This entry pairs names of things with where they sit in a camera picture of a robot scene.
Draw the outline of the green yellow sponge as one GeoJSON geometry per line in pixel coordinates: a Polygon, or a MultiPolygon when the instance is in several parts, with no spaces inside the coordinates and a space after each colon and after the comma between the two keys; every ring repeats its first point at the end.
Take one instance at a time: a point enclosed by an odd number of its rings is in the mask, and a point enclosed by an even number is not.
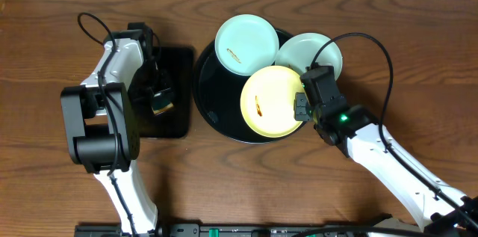
{"type": "Polygon", "coordinates": [[[154,115],[169,111],[174,107],[174,96],[171,93],[157,93],[151,99],[151,108],[154,115]]]}

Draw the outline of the yellow plate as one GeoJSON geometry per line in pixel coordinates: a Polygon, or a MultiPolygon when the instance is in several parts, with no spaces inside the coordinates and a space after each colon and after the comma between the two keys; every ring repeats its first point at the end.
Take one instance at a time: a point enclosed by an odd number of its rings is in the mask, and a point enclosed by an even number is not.
{"type": "Polygon", "coordinates": [[[299,74],[290,68],[269,66],[246,81],[240,111],[249,128],[261,136],[281,138],[301,125],[294,115],[294,100],[304,91],[299,74]]]}

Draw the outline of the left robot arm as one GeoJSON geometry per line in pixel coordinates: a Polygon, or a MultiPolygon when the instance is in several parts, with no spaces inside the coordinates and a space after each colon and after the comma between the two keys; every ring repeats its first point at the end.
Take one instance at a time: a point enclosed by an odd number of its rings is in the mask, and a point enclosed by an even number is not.
{"type": "Polygon", "coordinates": [[[60,95],[69,155],[104,187],[120,216],[120,236],[156,236],[158,207],[146,191],[137,158],[141,138],[174,138],[176,88],[149,35],[103,42],[95,70],[60,95]]]}

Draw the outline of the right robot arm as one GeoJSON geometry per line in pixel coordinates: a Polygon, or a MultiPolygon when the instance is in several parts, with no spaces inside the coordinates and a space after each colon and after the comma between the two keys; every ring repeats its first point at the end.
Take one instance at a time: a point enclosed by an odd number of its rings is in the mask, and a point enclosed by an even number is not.
{"type": "Polygon", "coordinates": [[[313,122],[327,144],[370,171],[405,206],[421,230],[477,232],[477,199],[423,166],[363,106],[348,106],[343,96],[324,103],[297,93],[294,113],[297,120],[313,122]]]}

